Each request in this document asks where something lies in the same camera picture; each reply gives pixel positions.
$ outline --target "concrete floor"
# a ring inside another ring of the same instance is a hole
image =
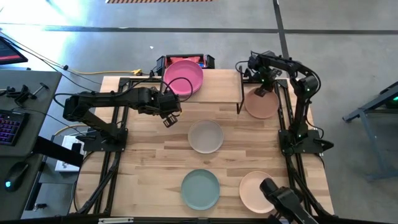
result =
[[[217,0],[208,3],[105,4],[95,0],[6,2],[0,22],[93,27],[261,28],[276,29],[272,0]],[[280,0],[285,29],[398,29],[395,0]],[[165,54],[206,53],[217,68],[233,68],[250,50],[281,54],[278,34],[44,32],[40,27],[3,24],[4,32],[41,54],[82,71],[134,70],[148,72]],[[326,175],[335,213],[343,218],[396,223],[398,178],[367,182],[379,172],[362,124],[341,117],[397,81],[397,35],[286,35],[289,55],[316,71],[322,89],[313,98],[315,124],[335,147],[325,153]],[[50,70],[39,60],[17,66]],[[93,90],[100,86],[64,73]],[[102,76],[87,76],[100,82]],[[57,92],[83,91],[62,79]],[[53,103],[51,115],[62,118]],[[392,142],[398,119],[372,118],[383,142],[383,153],[396,163]],[[40,135],[49,138],[63,125],[47,118]],[[60,187],[70,195],[70,189]],[[48,200],[46,194],[40,199]]]

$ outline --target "plate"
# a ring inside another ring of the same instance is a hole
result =
[[[208,170],[189,172],[181,185],[182,200],[192,209],[206,210],[215,205],[220,197],[220,183]]]
[[[197,63],[190,60],[173,63],[166,70],[163,77],[166,83],[171,83],[170,87],[175,94],[189,96],[191,94],[189,82],[184,79],[173,81],[173,79],[178,77],[185,77],[192,83],[193,93],[198,91],[203,84],[203,70]]]
[[[239,185],[239,195],[248,209],[256,213],[268,213],[274,209],[274,205],[268,202],[260,190],[261,182],[266,178],[272,178],[261,171],[253,171],[243,177]]]
[[[263,97],[254,94],[252,89],[244,98],[244,107],[253,117],[266,119],[274,116],[279,108],[279,99],[274,92],[266,93]]]
[[[209,154],[217,151],[224,141],[222,128],[212,120],[198,121],[188,132],[188,142],[199,153]]]

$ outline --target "keyboard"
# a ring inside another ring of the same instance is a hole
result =
[[[0,144],[15,146],[29,113],[0,110]]]

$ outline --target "wooden table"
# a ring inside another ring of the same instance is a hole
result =
[[[118,82],[119,77],[104,77],[101,91],[117,90]],[[143,86],[159,84],[146,83]],[[246,85],[244,91],[248,92],[255,86]],[[291,86],[289,91],[294,109],[296,97]],[[240,101],[238,72],[205,70],[203,86],[192,96],[190,103],[182,104],[183,114],[171,128],[166,128],[158,116],[129,110],[129,137],[119,166],[112,216],[267,217],[268,214],[253,213],[243,205],[239,198],[239,183],[247,173],[260,170],[273,176],[277,185],[289,186],[285,159],[280,153],[277,137],[279,119],[277,114],[269,119],[253,118],[244,107],[238,115],[236,103]],[[110,122],[112,113],[113,108],[97,108],[95,114]],[[222,147],[212,154],[195,152],[187,140],[190,126],[201,119],[216,121],[224,131]],[[79,207],[98,185],[103,156],[103,152],[94,153],[81,170],[76,191]],[[324,208],[333,213],[320,159],[305,154],[303,164],[309,189]],[[207,169],[220,182],[221,197],[209,210],[192,210],[181,199],[182,180],[193,169]],[[107,194],[108,188],[104,191],[104,202]]]

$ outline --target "teal plate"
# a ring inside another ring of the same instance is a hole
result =
[[[206,210],[215,205],[220,197],[217,177],[205,169],[187,174],[181,185],[182,200],[192,209]]]

